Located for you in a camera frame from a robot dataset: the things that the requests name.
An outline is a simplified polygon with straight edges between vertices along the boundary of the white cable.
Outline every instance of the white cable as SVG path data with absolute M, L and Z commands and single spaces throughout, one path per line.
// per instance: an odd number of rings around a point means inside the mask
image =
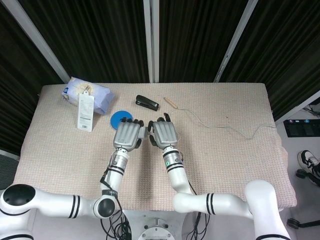
M 201 124 L 202 124 L 203 126 L 205 126 L 206 128 L 208 128 L 208 129 L 232 129 L 233 131 L 235 131 L 235 132 L 237 132 L 238 134 L 242 135 L 246 140 L 252 140 L 252 139 L 254 139 L 256 133 L 257 133 L 258 130 L 259 130 L 260 128 L 262 128 L 262 127 L 268 127 L 268 128 L 273 128 L 273 129 L 276 128 L 276 126 L 274 126 L 274 125 L 266 125 L 266 124 L 260 125 L 260 126 L 255 130 L 255 132 L 254 132 L 254 134 L 252 135 L 252 137 L 247 137 L 247 136 L 244 135 L 242 132 L 238 131 L 237 129 L 233 128 L 232 126 L 208 126 L 208 125 L 204 124 L 204 123 L 199 119 L 199 117 L 198 117 L 193 111 L 191 111 L 191 110 L 189 110 L 189 109 L 186 109 L 186 108 L 174 109 L 174 110 L 172 110 L 172 111 L 169 113 L 169 116 L 171 116 L 171 114 L 172 114 L 174 111 L 188 111 L 188 112 L 190 112 L 191 114 L 193 114 L 193 115 L 196 117 L 196 119 L 198 120 L 198 122 L 201 123 Z

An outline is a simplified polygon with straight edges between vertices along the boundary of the black curtain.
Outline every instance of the black curtain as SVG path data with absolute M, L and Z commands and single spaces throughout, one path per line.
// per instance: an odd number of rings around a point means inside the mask
M 161 0 L 159 81 L 212 82 L 247 0 Z
M 20 155 L 43 85 L 62 84 L 0 4 L 0 149 Z
M 319 91 L 320 1 L 258 1 L 220 81 L 264 83 L 275 120 Z
M 19 0 L 70 76 L 149 83 L 143 0 Z

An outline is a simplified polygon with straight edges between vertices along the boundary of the beige tablecloth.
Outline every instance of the beige tablecloth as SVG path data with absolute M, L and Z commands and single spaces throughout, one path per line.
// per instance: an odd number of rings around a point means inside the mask
M 44 86 L 24 139 L 14 183 L 30 184 L 52 193 L 97 198 L 99 180 L 112 152 L 112 114 L 156 121 L 173 108 L 194 111 L 209 126 L 231 126 L 251 137 L 260 125 L 274 125 L 266 88 L 261 83 L 102 83 L 116 95 L 106 115 L 94 115 L 93 131 L 77 129 L 78 108 L 62 98 L 64 84 Z M 157 112 L 135 104 L 136 95 L 160 104 Z M 281 143 L 275 128 L 261 127 L 253 140 L 228 129 L 208 129 L 189 112 L 171 114 L 183 152 L 184 167 L 198 194 L 233 193 L 244 199 L 245 185 L 269 181 L 279 207 L 295 206 Z M 161 150 L 144 140 L 130 159 L 119 191 L 127 210 L 172 210 L 172 190 Z

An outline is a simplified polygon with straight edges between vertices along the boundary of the wooden stick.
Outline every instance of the wooden stick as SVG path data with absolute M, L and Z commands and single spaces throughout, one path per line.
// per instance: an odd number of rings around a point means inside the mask
M 168 99 L 168 98 L 165 97 L 164 100 L 165 100 L 168 104 L 170 104 L 171 107 L 173 107 L 174 109 L 178 109 L 178 106 L 175 105 L 170 99 Z

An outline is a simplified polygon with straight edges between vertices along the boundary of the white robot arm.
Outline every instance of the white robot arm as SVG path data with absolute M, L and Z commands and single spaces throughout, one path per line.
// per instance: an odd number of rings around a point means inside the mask
M 172 188 L 177 192 L 173 198 L 173 209 L 179 213 L 202 212 L 213 215 L 233 215 L 253 219 L 256 240 L 290 240 L 281 221 L 274 187 L 264 180 L 249 182 L 244 190 L 247 202 L 238 196 L 224 193 L 193 195 L 183 166 L 175 127 L 168 114 L 150 121 L 153 127 L 150 141 L 163 150 L 162 156 Z
M 86 199 L 78 195 L 54 194 L 26 184 L 8 187 L 0 196 L 0 240 L 33 239 L 27 229 L 31 209 L 57 218 L 91 216 L 105 219 L 116 210 L 118 191 L 129 159 L 128 152 L 138 148 L 143 121 L 123 119 L 114 136 L 115 152 L 100 182 L 102 196 Z

